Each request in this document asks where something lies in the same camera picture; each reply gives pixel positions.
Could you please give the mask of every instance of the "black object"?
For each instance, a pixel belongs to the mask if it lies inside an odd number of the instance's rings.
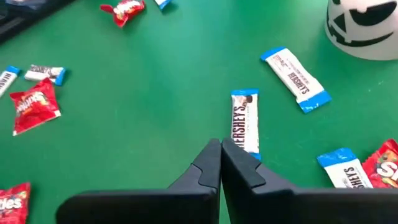
[[[74,0],[47,0],[37,9],[7,4],[4,3],[5,0],[0,1],[2,1],[0,10],[0,43],[2,43]]]
[[[168,189],[78,194],[57,211],[58,224],[216,224],[220,205],[221,144],[211,140]]]
[[[232,224],[397,223],[398,190],[301,189],[232,140],[224,139],[222,148],[221,176]]]

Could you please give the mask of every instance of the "jack-o'-lantern face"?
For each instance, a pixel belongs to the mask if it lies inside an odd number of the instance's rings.
[[[398,45],[396,37],[389,40],[398,35],[397,0],[329,0],[326,32],[332,42],[342,45],[338,47],[353,48],[355,55],[362,47],[387,40],[389,45]]]

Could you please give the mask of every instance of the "halloween bucket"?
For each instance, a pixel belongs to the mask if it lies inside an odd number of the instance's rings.
[[[332,43],[355,57],[398,59],[397,0],[329,0],[325,29]]]

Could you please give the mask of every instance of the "green table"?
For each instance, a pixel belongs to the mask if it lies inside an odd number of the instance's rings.
[[[125,29],[77,1],[0,45],[0,68],[69,69],[56,87],[62,116],[12,137],[15,111],[0,99],[0,189],[31,181],[31,224],[55,223],[69,196],[93,189],[165,188],[209,138],[229,136],[231,98],[259,88],[263,163],[302,187],[332,187],[316,157],[350,147],[363,161],[398,138],[397,62],[334,47],[323,29],[327,1],[154,1]],[[332,96],[303,114],[260,55],[288,47]],[[19,78],[7,93],[34,82]],[[224,199],[220,223],[229,223]]]

